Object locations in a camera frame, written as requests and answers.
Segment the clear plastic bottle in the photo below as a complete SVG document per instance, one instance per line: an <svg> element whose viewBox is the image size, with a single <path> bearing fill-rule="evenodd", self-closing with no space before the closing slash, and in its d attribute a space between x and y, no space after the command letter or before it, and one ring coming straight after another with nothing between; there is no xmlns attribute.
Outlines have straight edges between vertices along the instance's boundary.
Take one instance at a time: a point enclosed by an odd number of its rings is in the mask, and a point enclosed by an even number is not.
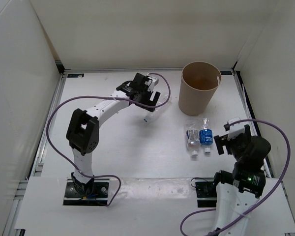
<svg viewBox="0 0 295 236"><path fill-rule="evenodd" d="M156 105L161 105L165 103L163 106L160 106L154 110L154 112L148 112L146 116L144 117L145 123L151 123L155 120L157 120L165 111L166 109L171 105L172 97L169 96L168 93L163 93L160 95Z"/></svg>

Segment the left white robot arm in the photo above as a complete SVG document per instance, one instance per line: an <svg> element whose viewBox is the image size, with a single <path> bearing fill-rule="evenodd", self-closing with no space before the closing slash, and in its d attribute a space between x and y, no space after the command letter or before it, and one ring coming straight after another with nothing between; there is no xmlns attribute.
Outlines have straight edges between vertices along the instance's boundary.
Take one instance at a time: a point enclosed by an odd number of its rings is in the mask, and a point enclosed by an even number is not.
<svg viewBox="0 0 295 236"><path fill-rule="evenodd" d="M145 105L148 111L155 110L160 93L151 100L158 79L137 73L134 79L123 83L99 104L86 109L76 109L71 117L66 138L74 155L75 170L71 173L75 190L84 197L93 193L92 152L99 143L99 129L105 121L120 110L127 108L132 101Z"/></svg>

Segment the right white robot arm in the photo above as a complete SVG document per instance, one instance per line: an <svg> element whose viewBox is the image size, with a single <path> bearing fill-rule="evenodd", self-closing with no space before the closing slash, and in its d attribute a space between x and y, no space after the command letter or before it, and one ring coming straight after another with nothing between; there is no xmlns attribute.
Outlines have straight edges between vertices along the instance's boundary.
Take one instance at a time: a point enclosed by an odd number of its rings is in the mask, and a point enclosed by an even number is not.
<svg viewBox="0 0 295 236"><path fill-rule="evenodd" d="M211 184L217 196L214 236L243 236L250 216L246 213L255 205L264 190L266 177L262 166L271 150L270 143L253 136L248 124L225 126L228 133L215 136L219 154L233 155L236 162L231 173L220 170Z"/></svg>

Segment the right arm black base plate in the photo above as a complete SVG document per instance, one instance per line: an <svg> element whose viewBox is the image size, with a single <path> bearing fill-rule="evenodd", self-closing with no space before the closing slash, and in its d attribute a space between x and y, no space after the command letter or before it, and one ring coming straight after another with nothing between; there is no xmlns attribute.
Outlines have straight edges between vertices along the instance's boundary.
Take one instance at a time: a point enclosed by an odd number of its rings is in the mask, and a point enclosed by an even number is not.
<svg viewBox="0 0 295 236"><path fill-rule="evenodd" d="M216 207L217 194L214 182L201 177L194 177L190 185L196 190L197 207Z"/></svg>

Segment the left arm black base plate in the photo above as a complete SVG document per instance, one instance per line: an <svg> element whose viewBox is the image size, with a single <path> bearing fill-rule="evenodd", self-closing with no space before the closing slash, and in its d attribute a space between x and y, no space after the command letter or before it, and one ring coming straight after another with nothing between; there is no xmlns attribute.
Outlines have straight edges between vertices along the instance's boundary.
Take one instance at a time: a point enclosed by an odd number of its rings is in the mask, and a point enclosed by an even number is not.
<svg viewBox="0 0 295 236"><path fill-rule="evenodd" d="M97 179L86 190L76 190L71 179L66 182L63 197L64 206L105 206L108 204L109 179Z"/></svg>

